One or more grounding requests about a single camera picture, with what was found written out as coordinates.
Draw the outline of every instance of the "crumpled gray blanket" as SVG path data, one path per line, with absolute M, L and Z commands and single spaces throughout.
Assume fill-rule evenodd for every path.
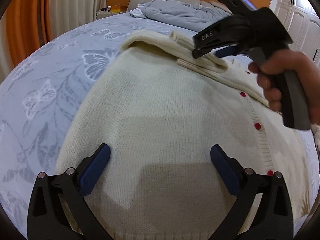
M 139 6 L 149 19 L 200 32 L 211 24 L 230 16 L 226 11 L 213 7 L 193 6 L 174 0 L 153 0 Z

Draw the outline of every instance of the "orange curtain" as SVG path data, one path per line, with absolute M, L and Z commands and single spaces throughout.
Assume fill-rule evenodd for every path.
M 14 66 L 50 41 L 49 0 L 12 0 L 7 37 Z

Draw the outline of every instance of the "bed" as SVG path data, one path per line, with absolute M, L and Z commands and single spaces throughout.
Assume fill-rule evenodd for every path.
M 130 10 L 152 0 L 130 0 L 128 12 L 83 25 L 54 39 L 21 62 L 0 85 L 0 203 L 20 233 L 27 237 L 27 212 L 37 174 L 53 175 L 68 129 L 90 88 L 119 54 L 134 30 L 170 35 L 196 32 L 151 19 L 134 18 Z M 193 6 L 222 4 L 178 0 Z M 248 57 L 231 57 L 244 71 Z M 311 131 L 301 132 L 310 170 L 310 206 L 320 184 L 318 155 Z M 306 217 L 297 221 L 295 232 Z

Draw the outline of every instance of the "red button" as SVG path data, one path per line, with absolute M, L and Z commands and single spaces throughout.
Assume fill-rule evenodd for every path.
M 260 130 L 261 129 L 261 124 L 259 124 L 258 122 L 254 124 L 254 127 L 257 129 L 257 130 Z

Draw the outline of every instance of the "metal screw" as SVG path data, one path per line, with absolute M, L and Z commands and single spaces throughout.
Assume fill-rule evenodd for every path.
M 252 174 L 253 174 L 253 169 L 246 168 L 246 169 L 244 170 L 244 172 L 245 172 L 246 174 L 248 174 L 248 175 L 252 175 Z
M 67 174 L 68 175 L 71 175 L 71 174 L 73 174 L 75 172 L 75 169 L 74 168 L 69 168 L 69 169 L 67 169 Z
M 38 174 L 38 178 L 39 178 L 39 179 L 44 178 L 44 176 L 45 176 L 45 173 L 44 173 L 44 172 L 40 172 L 40 173 Z
M 282 173 L 279 171 L 276 171 L 275 176 L 280 179 L 280 178 L 282 178 Z

